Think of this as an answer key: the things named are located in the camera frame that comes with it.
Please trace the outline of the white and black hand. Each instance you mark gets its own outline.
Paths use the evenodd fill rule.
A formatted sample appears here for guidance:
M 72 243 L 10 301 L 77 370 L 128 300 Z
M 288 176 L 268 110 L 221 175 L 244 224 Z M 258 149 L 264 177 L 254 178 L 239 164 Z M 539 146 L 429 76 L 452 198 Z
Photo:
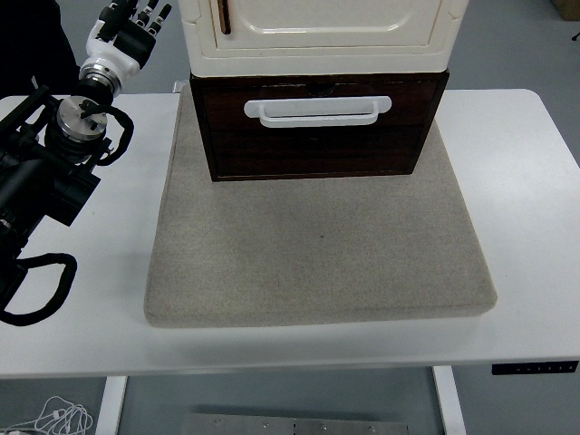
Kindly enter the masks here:
M 105 6 L 86 42 L 88 58 L 81 67 L 81 78 L 101 75 L 123 84 L 140 72 L 149 61 L 157 36 L 172 11 L 160 9 L 157 1 L 139 7 L 137 1 L 112 1 Z

